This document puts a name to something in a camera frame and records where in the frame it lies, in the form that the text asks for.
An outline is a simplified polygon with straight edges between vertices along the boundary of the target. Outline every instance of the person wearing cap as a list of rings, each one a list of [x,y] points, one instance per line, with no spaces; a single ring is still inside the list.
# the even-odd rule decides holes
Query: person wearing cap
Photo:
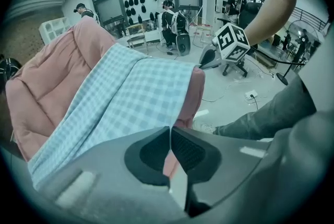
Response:
[[[173,2],[170,0],[165,0],[162,4],[162,7],[166,10],[163,12],[162,19],[162,35],[166,40],[166,46],[170,50],[172,50],[172,43],[176,43],[176,34],[172,33],[170,26],[172,24],[172,19],[174,13],[178,12],[178,9],[175,9],[173,6]]]
[[[225,11],[228,13],[228,17],[234,25],[238,24],[238,15],[239,11],[236,10],[236,5],[238,2],[241,0],[228,0],[226,6],[225,6]]]
[[[283,42],[283,50],[287,50],[287,46],[290,44],[291,36],[290,32],[287,30],[287,35],[285,36],[284,42]]]
[[[81,17],[87,15],[89,17],[94,18],[94,13],[90,9],[86,9],[83,3],[79,3],[77,7],[73,11],[74,13],[79,13]]]

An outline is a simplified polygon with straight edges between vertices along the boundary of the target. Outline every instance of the white fiducial cube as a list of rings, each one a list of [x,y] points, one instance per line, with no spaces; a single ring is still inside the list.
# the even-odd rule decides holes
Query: white fiducial cube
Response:
[[[225,24],[215,35],[222,60],[236,63],[251,48],[244,30],[231,23]]]

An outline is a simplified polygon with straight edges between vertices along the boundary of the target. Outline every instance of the railing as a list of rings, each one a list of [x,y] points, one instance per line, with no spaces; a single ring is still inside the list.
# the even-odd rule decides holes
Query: railing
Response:
[[[307,11],[304,11],[297,7],[295,7],[291,16],[297,18],[298,20],[307,22],[319,32],[321,32],[326,25],[326,23],[321,21],[318,17],[315,17],[313,14],[308,13]]]

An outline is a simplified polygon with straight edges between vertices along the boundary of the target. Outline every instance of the power outlet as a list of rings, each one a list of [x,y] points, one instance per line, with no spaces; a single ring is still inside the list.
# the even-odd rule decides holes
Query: power outlet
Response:
[[[256,98],[256,97],[257,97],[257,93],[256,93],[256,91],[255,91],[255,90],[252,90],[252,91],[246,92],[246,93],[245,93],[246,100],[251,100],[251,99],[253,99],[253,97],[251,97],[251,95],[253,95],[254,98]]]

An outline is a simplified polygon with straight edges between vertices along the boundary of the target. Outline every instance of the gray jeans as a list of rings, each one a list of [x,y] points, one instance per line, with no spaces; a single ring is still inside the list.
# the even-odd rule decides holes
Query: gray jeans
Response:
[[[247,113],[225,126],[218,126],[216,135],[243,139],[273,138],[284,128],[293,127],[300,119],[316,112],[313,101],[300,77],[259,110]]]

